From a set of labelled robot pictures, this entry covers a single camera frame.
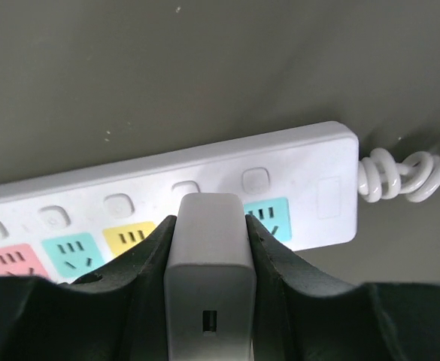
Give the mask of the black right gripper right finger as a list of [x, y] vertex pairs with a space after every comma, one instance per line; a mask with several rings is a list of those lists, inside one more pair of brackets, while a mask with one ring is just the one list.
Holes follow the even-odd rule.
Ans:
[[257, 360], [440, 360], [440, 284], [367, 282], [319, 270], [246, 218], [256, 271]]

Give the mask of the white USB charger plug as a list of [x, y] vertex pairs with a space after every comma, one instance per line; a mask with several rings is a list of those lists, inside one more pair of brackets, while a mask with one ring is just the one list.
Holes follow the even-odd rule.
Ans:
[[163, 284], [170, 360], [250, 359], [256, 272], [239, 197], [183, 197]]

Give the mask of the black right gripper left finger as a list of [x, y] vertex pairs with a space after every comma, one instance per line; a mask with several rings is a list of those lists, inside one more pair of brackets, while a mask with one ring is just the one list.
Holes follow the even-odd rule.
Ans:
[[72, 283], [0, 277], [0, 360], [166, 360], [163, 275], [176, 217]]

